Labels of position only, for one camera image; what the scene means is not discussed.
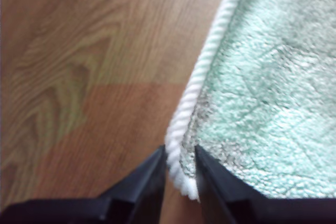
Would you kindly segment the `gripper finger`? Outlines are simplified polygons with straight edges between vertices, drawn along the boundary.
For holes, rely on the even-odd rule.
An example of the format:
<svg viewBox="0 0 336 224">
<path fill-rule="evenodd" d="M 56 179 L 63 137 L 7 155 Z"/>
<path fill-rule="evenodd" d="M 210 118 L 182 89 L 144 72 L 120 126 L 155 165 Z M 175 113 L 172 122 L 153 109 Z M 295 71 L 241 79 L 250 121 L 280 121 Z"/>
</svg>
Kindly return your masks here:
<svg viewBox="0 0 336 224">
<path fill-rule="evenodd" d="M 166 181 L 166 152 L 160 146 L 99 197 L 110 203 L 104 223 L 159 223 Z"/>
<path fill-rule="evenodd" d="M 266 197 L 195 147 L 196 184 L 206 223 L 275 223 L 266 216 Z"/>
</svg>

